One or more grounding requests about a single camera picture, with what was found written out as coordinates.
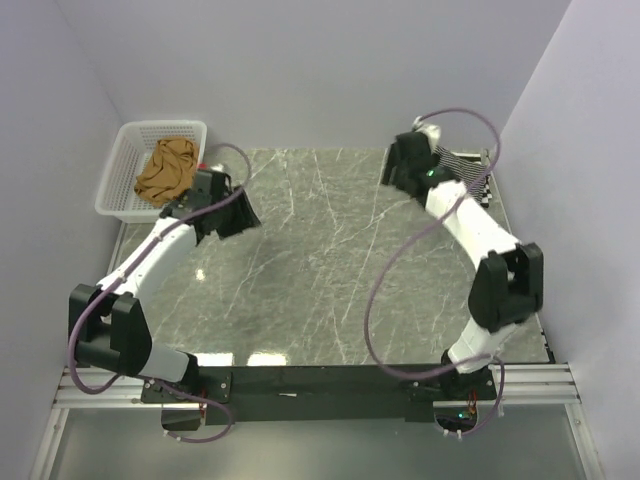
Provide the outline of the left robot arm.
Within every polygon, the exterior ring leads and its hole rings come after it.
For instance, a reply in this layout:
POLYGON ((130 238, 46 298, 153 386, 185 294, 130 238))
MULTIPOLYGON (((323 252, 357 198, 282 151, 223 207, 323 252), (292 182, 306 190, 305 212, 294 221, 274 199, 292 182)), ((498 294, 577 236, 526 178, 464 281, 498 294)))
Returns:
POLYGON ((96 285, 78 285, 69 297, 67 364, 118 376, 164 381, 176 401, 200 388, 197 358, 152 339, 144 308, 156 289, 209 235, 226 239, 257 228, 249 198, 220 165, 197 170, 192 186, 161 211, 134 252, 96 285))

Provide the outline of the striped tank tops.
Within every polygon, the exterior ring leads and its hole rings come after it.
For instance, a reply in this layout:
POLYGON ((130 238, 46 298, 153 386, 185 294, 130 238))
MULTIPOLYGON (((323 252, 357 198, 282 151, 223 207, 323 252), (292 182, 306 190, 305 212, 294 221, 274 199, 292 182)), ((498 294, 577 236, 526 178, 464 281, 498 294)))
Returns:
POLYGON ((441 146, 437 147, 435 152, 439 163, 451 169, 455 176, 464 182, 469 194, 479 204, 486 176, 474 187, 471 184, 486 168, 480 164, 480 152, 456 153, 441 146))

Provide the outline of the black white striped tank top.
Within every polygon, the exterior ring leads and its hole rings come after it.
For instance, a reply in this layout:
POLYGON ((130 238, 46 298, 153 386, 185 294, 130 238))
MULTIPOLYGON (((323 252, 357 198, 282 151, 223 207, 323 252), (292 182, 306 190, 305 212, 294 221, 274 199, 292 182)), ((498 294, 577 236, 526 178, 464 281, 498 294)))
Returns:
MULTIPOLYGON (((492 161, 491 158, 491 153, 488 149, 483 149, 480 152, 480 164, 482 167, 487 167, 492 161)), ((493 199, 493 194, 491 191, 491 175, 487 175, 485 177, 485 181, 484 181, 484 187, 482 190, 482 195, 481 195, 481 200, 480 200, 480 205, 484 208, 484 209, 488 209, 490 206, 490 202, 493 199)))

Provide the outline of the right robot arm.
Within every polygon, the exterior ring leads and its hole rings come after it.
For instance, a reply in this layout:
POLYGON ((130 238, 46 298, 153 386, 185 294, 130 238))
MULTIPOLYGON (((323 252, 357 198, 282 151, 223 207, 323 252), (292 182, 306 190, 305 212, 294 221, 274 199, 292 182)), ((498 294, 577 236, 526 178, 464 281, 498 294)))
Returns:
POLYGON ((439 148, 436 126, 399 134, 391 144, 384 185, 415 199, 439 220, 468 255, 475 277, 468 296, 470 318, 444 353, 441 367, 428 372, 384 372, 402 380, 439 376, 444 395, 460 399, 474 386, 473 374, 495 361, 498 351, 519 325, 543 304, 544 257, 534 243, 523 244, 503 229, 468 193, 482 167, 465 168, 439 148))

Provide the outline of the mustard garment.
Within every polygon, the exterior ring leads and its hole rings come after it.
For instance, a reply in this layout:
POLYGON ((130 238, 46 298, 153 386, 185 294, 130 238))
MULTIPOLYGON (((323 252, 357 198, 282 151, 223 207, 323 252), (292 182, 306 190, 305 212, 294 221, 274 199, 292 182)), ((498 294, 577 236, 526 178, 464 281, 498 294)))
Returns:
POLYGON ((198 166, 199 146, 185 137, 165 137, 136 177, 135 194, 154 208, 175 200, 192 184, 198 166))

